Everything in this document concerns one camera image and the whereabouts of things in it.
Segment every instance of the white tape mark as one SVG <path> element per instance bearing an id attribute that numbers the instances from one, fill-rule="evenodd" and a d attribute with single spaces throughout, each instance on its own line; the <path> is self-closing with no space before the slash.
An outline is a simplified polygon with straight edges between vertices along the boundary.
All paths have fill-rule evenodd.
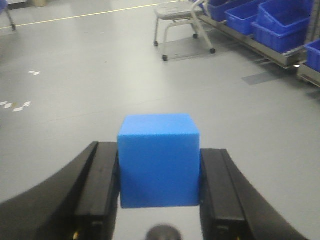
<path id="1" fill-rule="evenodd" d="M 11 108 L 11 106 L 12 106 L 12 103 L 7 103 L 6 105 L 4 105 L 4 108 L 9 109 L 9 108 Z"/>
<path id="2" fill-rule="evenodd" d="M 20 112 L 23 109 L 24 109 L 23 107 L 18 107 L 18 108 L 13 109 L 13 112 Z"/>
<path id="3" fill-rule="evenodd" d="M 23 104 L 22 107 L 29 107 L 31 105 L 31 102 L 30 101 L 27 101 Z"/>

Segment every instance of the shelving rack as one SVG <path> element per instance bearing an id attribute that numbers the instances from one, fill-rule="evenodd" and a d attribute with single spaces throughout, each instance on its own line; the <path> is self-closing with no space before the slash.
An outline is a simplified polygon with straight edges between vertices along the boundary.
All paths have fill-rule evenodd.
<path id="1" fill-rule="evenodd" d="M 311 43 L 320 39 L 320 0 L 314 0 L 311 20 L 308 27 L 305 43 Z M 306 65 L 306 53 L 303 53 L 300 67 L 298 70 L 298 77 L 304 81 L 310 82 L 320 87 L 320 72 L 313 70 Z"/>
<path id="2" fill-rule="evenodd" d="M 297 49 L 291 50 L 286 53 L 279 53 L 271 48 L 260 44 L 259 42 L 252 39 L 251 36 L 243 35 L 226 25 L 226 21 L 217 22 L 212 18 L 202 15 L 199 17 L 203 22 L 213 26 L 214 28 L 218 29 L 222 33 L 238 40 L 240 43 L 245 45 L 246 47 L 252 49 L 253 51 L 257 52 L 258 54 L 264 56 L 265 58 L 269 59 L 270 61 L 278 64 L 284 69 L 292 68 L 294 65 L 299 63 L 299 53 L 303 49 L 303 47 L 299 47 Z"/>
<path id="3" fill-rule="evenodd" d="M 255 41 L 252 36 L 243 35 L 226 25 L 226 21 L 217 22 L 211 17 L 202 15 L 199 17 L 203 22 L 213 26 L 220 32 L 238 40 L 241 44 L 254 52 L 262 55 L 266 59 L 274 62 L 284 69 L 290 69 L 295 65 L 300 65 L 297 76 L 305 81 L 311 82 L 320 87 L 320 72 L 317 72 L 306 65 L 306 50 L 300 46 L 289 52 L 279 53 L 271 48 Z M 320 0 L 314 0 L 311 20 L 305 43 L 313 42 L 320 38 Z"/>

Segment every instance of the metal shelf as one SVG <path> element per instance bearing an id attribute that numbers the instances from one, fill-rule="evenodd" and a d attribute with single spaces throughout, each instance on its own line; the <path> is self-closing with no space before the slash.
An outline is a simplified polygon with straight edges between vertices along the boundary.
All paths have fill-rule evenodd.
<path id="1" fill-rule="evenodd" d="M 218 29 L 222 33 L 238 40 L 239 42 L 241 42 L 241 44 L 264 56 L 265 58 L 269 59 L 270 61 L 274 62 L 284 69 L 292 68 L 300 61 L 299 55 L 303 47 L 299 47 L 297 49 L 281 54 L 253 40 L 250 36 L 243 35 L 231 29 L 230 27 L 226 26 L 226 22 L 217 22 L 205 15 L 199 16 L 199 19 Z"/>
<path id="2" fill-rule="evenodd" d="M 305 63 L 300 65 L 297 75 L 299 78 L 320 87 L 320 72 L 313 70 Z"/>
<path id="3" fill-rule="evenodd" d="M 7 0 L 8 4 L 19 4 L 19 3 L 25 3 L 27 0 Z"/>

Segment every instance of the stool leg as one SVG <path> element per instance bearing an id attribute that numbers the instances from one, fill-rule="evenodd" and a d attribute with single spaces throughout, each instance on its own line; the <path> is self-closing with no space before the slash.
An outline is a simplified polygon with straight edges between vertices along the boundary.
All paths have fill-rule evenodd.
<path id="1" fill-rule="evenodd" d="M 192 27 L 192 29 L 194 31 L 193 38 L 197 39 L 198 38 L 197 26 L 195 24 L 193 24 L 193 23 L 191 23 L 190 25 L 191 25 L 191 27 Z"/>
<path id="2" fill-rule="evenodd" d="M 168 37 L 168 30 L 170 27 L 172 27 L 175 23 L 169 24 L 164 31 L 164 37 L 163 37 L 163 49 L 162 49 L 162 60 L 168 61 L 168 56 L 166 55 L 166 43 L 167 43 L 167 37 Z"/>
<path id="3" fill-rule="evenodd" d="M 13 21 L 12 18 L 11 18 L 11 15 L 10 15 L 10 13 L 9 13 L 8 8 L 5 9 L 5 12 L 6 12 L 6 15 L 8 16 L 9 21 L 10 21 L 12 30 L 15 31 L 15 30 L 16 30 L 16 25 L 15 25 L 14 21 Z"/>
<path id="4" fill-rule="evenodd" d="M 154 46 L 156 46 L 156 47 L 159 45 L 159 43 L 157 41 L 158 28 L 159 28 L 159 18 L 157 17 L 156 22 L 155 22 L 155 34 L 154 34 L 154 42 L 153 42 Z"/>

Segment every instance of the floor patch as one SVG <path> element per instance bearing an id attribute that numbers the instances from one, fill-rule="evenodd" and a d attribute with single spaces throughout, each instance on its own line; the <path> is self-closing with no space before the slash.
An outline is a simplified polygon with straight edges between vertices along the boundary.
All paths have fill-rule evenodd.
<path id="1" fill-rule="evenodd" d="M 263 72 L 256 75 L 243 77 L 242 80 L 245 81 L 249 85 L 263 84 L 266 82 L 282 79 L 288 76 L 285 72 Z"/>

